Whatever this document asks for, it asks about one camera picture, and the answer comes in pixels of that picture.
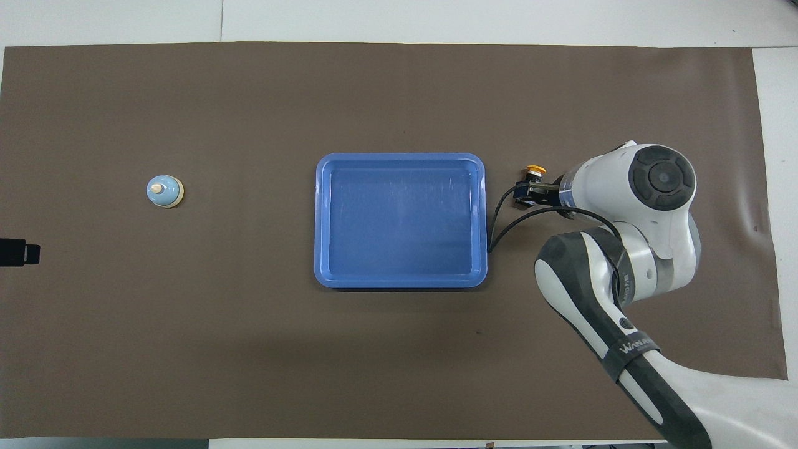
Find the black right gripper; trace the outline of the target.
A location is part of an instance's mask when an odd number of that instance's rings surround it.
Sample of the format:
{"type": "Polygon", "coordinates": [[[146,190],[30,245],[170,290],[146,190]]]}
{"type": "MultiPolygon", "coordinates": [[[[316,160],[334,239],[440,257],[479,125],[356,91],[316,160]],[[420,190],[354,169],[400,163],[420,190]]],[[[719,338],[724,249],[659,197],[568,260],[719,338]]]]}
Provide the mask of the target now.
{"type": "Polygon", "coordinates": [[[544,182],[541,176],[530,178],[530,206],[562,206],[559,196],[562,177],[555,183],[544,182]]]}

